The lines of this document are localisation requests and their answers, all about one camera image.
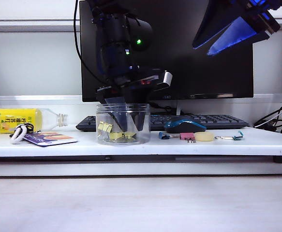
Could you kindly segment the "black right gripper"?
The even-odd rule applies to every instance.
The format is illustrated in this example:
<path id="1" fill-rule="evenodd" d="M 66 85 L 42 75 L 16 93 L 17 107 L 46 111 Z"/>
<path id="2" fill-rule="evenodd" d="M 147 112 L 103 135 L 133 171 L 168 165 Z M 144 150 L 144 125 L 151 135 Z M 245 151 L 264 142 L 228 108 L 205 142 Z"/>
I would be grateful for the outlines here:
<path id="1" fill-rule="evenodd" d="M 239 0 L 244 13 L 234 22 L 233 10 L 235 0 L 209 0 L 203 20 L 193 40 L 192 46 L 197 49 L 231 25 L 217 39 L 207 52 L 215 56 L 223 50 L 248 40 L 251 43 L 269 39 L 281 26 L 269 13 L 282 7 L 282 0 Z"/>

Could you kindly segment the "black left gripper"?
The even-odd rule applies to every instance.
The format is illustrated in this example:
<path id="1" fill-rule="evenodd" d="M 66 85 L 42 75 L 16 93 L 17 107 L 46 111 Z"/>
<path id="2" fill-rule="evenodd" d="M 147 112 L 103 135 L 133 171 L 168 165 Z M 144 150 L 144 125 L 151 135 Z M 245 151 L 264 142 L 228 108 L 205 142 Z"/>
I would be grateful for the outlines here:
<path id="1" fill-rule="evenodd" d="M 147 102 L 152 92 L 166 88 L 166 71 L 150 70 L 137 74 L 136 80 L 111 84 L 96 90 L 96 99 L 106 102 L 106 108 L 123 132 L 127 131 L 126 102 Z M 143 130 L 147 103 L 132 103 L 131 116 L 138 131 Z"/>

